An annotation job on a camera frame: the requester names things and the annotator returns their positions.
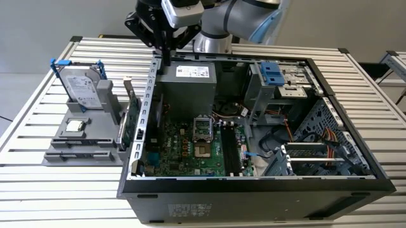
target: open computer tower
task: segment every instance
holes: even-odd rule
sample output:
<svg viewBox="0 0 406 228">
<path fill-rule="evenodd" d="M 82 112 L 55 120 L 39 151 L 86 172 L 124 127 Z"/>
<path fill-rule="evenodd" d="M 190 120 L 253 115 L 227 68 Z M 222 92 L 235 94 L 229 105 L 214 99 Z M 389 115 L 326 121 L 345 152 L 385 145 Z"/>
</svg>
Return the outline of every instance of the open computer tower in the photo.
<svg viewBox="0 0 406 228">
<path fill-rule="evenodd" d="M 118 190 L 142 223 L 335 219 L 394 190 L 311 59 L 153 58 Z"/>
</svg>

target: power supply label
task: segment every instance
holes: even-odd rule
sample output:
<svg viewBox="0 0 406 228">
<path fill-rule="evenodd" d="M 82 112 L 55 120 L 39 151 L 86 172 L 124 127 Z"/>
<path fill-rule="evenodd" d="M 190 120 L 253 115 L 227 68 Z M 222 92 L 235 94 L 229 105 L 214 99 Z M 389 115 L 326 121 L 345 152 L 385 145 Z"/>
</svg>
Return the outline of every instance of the power supply label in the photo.
<svg viewBox="0 0 406 228">
<path fill-rule="evenodd" d="M 213 204 L 169 204 L 167 206 L 171 217 L 203 217 L 209 216 Z"/>
<path fill-rule="evenodd" d="M 68 75 L 66 80 L 74 92 L 72 99 L 88 109 L 103 108 L 92 80 L 86 76 L 74 75 Z"/>
<path fill-rule="evenodd" d="M 210 77 L 207 66 L 178 66 L 177 77 Z"/>
</svg>

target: motherboard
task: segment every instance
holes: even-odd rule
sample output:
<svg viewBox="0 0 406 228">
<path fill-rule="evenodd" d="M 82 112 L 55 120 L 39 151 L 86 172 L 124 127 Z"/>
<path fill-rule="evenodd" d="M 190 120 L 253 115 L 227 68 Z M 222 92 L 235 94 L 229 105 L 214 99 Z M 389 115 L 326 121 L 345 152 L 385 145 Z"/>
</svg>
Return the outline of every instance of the motherboard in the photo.
<svg viewBox="0 0 406 228">
<path fill-rule="evenodd" d="M 146 172 L 153 176 L 182 177 L 182 176 L 230 176 L 227 168 L 230 159 L 235 157 L 234 164 L 238 166 L 241 176 L 253 176 L 253 165 L 249 158 L 245 157 L 242 149 L 247 149 L 247 139 L 243 132 L 243 126 L 229 127 L 233 130 L 235 147 L 225 154 L 225 145 L 222 142 L 222 125 L 214 124 L 205 126 L 203 121 L 198 122 L 171 122 L 163 124 L 161 151 L 148 152 Z M 211 140 L 197 140 L 194 131 L 201 134 L 209 134 L 213 131 Z"/>
</svg>

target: green circuit board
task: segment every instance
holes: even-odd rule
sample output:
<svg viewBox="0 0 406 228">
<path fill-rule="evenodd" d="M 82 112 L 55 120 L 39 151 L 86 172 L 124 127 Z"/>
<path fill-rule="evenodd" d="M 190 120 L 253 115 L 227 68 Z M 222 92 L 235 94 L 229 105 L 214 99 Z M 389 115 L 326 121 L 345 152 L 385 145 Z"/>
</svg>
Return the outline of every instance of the green circuit board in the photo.
<svg viewBox="0 0 406 228">
<path fill-rule="evenodd" d="M 154 176 L 226 176 L 225 159 L 222 152 L 222 138 L 219 126 L 214 126 L 214 139 L 206 145 L 206 156 L 199 157 L 195 147 L 202 144 L 193 141 L 193 122 L 166 122 L 163 127 L 159 162 L 154 167 Z M 245 138 L 243 127 L 235 127 L 237 143 Z M 243 176 L 253 176 L 251 162 L 242 171 Z"/>
</svg>

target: workbench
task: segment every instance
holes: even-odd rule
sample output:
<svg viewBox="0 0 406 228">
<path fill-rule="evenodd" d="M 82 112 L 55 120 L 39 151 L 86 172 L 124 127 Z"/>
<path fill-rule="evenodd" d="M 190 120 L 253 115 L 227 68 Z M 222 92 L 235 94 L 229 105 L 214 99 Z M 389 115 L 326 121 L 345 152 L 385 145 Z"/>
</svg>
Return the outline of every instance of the workbench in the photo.
<svg viewBox="0 0 406 228">
<path fill-rule="evenodd" d="M 191 45 L 183 51 L 191 52 Z M 311 222 L 311 226 L 406 227 L 406 117 L 351 55 L 337 48 L 246 44 L 234 44 L 233 53 L 313 58 L 397 187 L 394 194 L 350 215 L 335 221 Z M 59 56 L 59 59 L 87 63 L 100 59 L 120 101 L 128 100 L 124 76 L 132 77 L 134 89 L 142 98 L 151 58 L 153 48 L 138 39 L 80 37 L 71 39 Z M 40 165 L 68 109 L 67 98 L 60 80 L 50 71 L 0 138 L 0 221 L 4 222 L 0 227 L 143 227 L 127 201 L 115 198 L 120 167 Z M 210 226 L 301 227 L 305 224 L 310 225 L 306 222 Z"/>
</svg>

